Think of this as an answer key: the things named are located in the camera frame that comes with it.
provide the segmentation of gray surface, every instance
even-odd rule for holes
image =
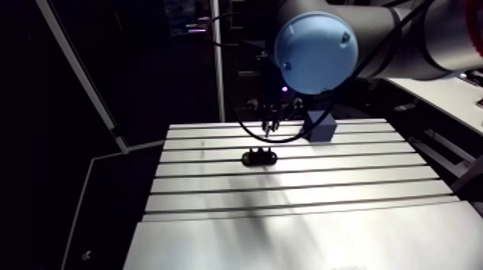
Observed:
[[[139,223],[126,270],[480,270],[467,202],[264,218]]]
[[[274,146],[276,165],[251,168],[238,159],[263,144],[240,136],[167,138],[125,269],[478,269],[481,220],[392,128]]]
[[[247,150],[238,149],[199,149],[185,151],[165,151],[160,162],[199,162],[240,160]],[[293,147],[272,147],[279,159],[294,157],[332,157],[364,154],[411,153],[414,148],[406,142],[377,144],[326,144]]]
[[[374,156],[316,157],[279,159],[275,165],[245,167],[240,161],[159,164],[156,177],[219,174],[254,174],[268,172],[303,172],[308,170],[358,169],[424,165],[419,154],[380,154]]]
[[[270,135],[289,135],[294,136],[300,133],[302,126],[281,126],[276,132]],[[259,136],[264,136],[260,126],[249,126],[248,129]],[[373,124],[341,124],[338,125],[335,133],[363,133],[363,132],[384,132],[393,131],[391,125],[387,123],[373,123]],[[218,138],[218,137],[246,137],[248,134],[237,127],[226,127],[222,129],[171,129],[167,132],[168,139],[194,139],[194,138]]]
[[[358,185],[405,180],[436,179],[429,166],[381,169],[349,169],[325,172],[296,172],[277,174],[229,175],[218,177],[159,178],[152,183],[151,192],[200,192],[213,190],[267,189]]]
[[[190,213],[163,213],[144,215],[142,221],[173,221],[173,220],[203,220],[210,218],[247,218],[264,217],[271,215],[300,215],[311,213],[330,213],[352,210],[400,208],[414,205],[431,205],[438,203],[458,202],[456,196],[438,196],[425,198],[410,198],[386,201],[347,202],[333,205],[304,206],[297,208],[274,208],[274,209],[250,209],[250,210],[227,210],[217,212],[190,212]]]
[[[377,185],[310,187],[288,190],[216,192],[201,194],[151,195],[146,212],[216,211],[295,207],[347,203],[364,200],[392,200],[407,197],[450,195],[452,191],[441,180],[397,182]]]
[[[291,136],[273,136],[273,139],[284,139]],[[404,141],[396,132],[387,133],[353,133],[353,134],[334,134],[330,143],[320,144],[361,144],[368,142]],[[294,146],[309,145],[306,139],[298,139],[286,144],[268,144],[252,137],[241,138],[216,138],[216,139],[168,139],[165,142],[164,150],[186,150],[186,149],[220,149],[220,148],[244,148],[258,146]]]

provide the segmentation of black cable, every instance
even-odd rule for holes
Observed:
[[[208,24],[206,25],[205,35],[206,35],[206,38],[208,39],[208,41],[210,41],[211,44],[213,44],[214,46],[218,46],[218,47],[237,47],[237,46],[240,46],[241,43],[218,43],[218,42],[214,41],[213,38],[211,37],[211,34],[212,34],[211,29],[212,29],[213,23],[215,21],[223,19],[225,17],[233,17],[233,16],[238,16],[238,15],[244,15],[244,16],[249,15],[249,16],[254,16],[254,17],[268,16],[267,14],[258,13],[258,12],[229,12],[229,13],[225,13],[225,14],[222,14],[220,16],[214,17],[213,19],[210,19],[208,21]]]
[[[372,61],[372,59],[374,59],[374,57],[377,55],[377,53],[379,53],[379,51],[391,40],[393,39],[402,29],[403,27],[408,24],[409,22],[411,22],[414,18],[416,18],[416,16],[418,14],[420,14],[421,12],[425,11],[426,9],[429,8],[429,6],[434,2],[435,0],[427,0],[425,2],[423,2],[422,4],[420,4],[418,7],[416,7],[414,10],[412,10],[404,19],[401,20],[401,22],[396,25],[392,30],[391,32],[389,32],[389,34],[387,34],[382,40],[381,42],[379,42],[379,44],[371,51],[371,53],[369,53],[369,55],[364,59],[364,61],[361,62],[361,64],[356,68],[356,70],[352,73],[352,75],[350,77],[348,77],[342,84],[341,86],[339,86],[340,88],[342,88],[341,90],[338,91],[338,95],[336,96],[336,98],[338,98],[340,95],[341,95],[341,92],[345,89],[348,88],[348,84],[353,81],[359,74],[361,71],[363,71],[363,69]],[[327,115],[331,112],[331,110],[334,108],[335,106],[335,98],[331,101],[331,103],[328,105],[328,108],[322,113],[322,115],[317,119],[316,122],[313,123],[312,126],[310,126],[308,129],[304,130],[303,132],[300,132],[299,134],[291,137],[291,138],[287,138],[287,139],[281,139],[281,140],[271,140],[271,139],[266,139],[266,138],[263,138],[261,136],[258,136],[256,134],[254,134],[253,132],[251,132],[244,124],[243,122],[240,120],[240,118],[238,117],[238,115],[234,112],[234,107],[233,107],[233,104],[231,103],[231,100],[229,99],[229,107],[232,111],[232,113],[235,115],[235,118],[236,118],[236,121],[238,122],[238,124],[241,126],[241,128],[243,130],[245,130],[245,132],[247,132],[251,137],[253,138],[256,138],[257,140],[259,141],[263,141],[263,142],[267,142],[267,143],[272,143],[272,144],[284,144],[284,143],[287,143],[287,142],[290,142],[290,141],[295,141],[297,139],[300,139],[306,135],[308,135],[310,132],[312,132],[314,130],[315,127],[317,127],[320,123],[322,123],[322,121],[327,117]]]
[[[409,1],[411,1],[411,0],[395,0],[395,1],[389,2],[387,4],[383,4],[382,6],[383,7],[393,7],[393,6],[398,6],[398,5],[404,4],[404,3],[409,2]]]

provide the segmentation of blue block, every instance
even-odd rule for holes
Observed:
[[[321,117],[323,111],[309,111],[303,122],[303,129],[307,130],[314,122]],[[320,123],[311,133],[305,138],[309,141],[331,141],[334,132],[336,131],[337,123],[329,113],[327,117]]]

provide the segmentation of vertical metal post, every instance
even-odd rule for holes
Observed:
[[[42,15],[45,18],[45,21],[49,25],[50,31],[52,31],[55,39],[57,40],[57,43],[60,46],[60,49],[62,49],[65,55],[65,58],[67,58],[67,61],[69,62],[72,69],[74,70],[74,73],[79,79],[80,84],[83,86],[84,90],[86,91],[87,96],[89,97],[89,99],[91,99],[91,102],[94,105],[94,108],[96,108],[97,113],[102,118],[102,121],[106,125],[107,129],[111,133],[113,133],[115,128],[114,121],[112,120],[111,116],[107,112],[106,108],[104,108],[104,105],[102,104],[101,99],[97,95],[97,92],[94,90],[94,87],[91,81],[88,79],[88,76],[84,71],[81,65],[81,62],[75,55],[73,48],[70,46],[70,43],[67,37],[65,36],[64,31],[60,27],[59,22],[57,21],[57,18],[52,12],[52,9],[49,3],[47,2],[47,0],[36,0],[36,2],[40,8],[40,11],[42,12]],[[113,134],[113,137],[118,147],[120,148],[120,150],[124,154],[129,153],[129,150],[127,149],[127,146],[124,140],[120,136],[116,136],[116,134]]]
[[[211,0],[211,18],[220,16],[218,0]],[[220,20],[213,22],[213,40],[221,43]],[[218,117],[221,123],[225,122],[225,98],[223,86],[223,61],[221,58],[221,48],[213,46],[215,52],[215,71],[216,71],[216,89],[218,91]]]

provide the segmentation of light blue joint cap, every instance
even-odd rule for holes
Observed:
[[[343,83],[354,71],[358,53],[351,27],[326,12],[292,18],[275,39],[275,64],[285,82],[309,95]]]

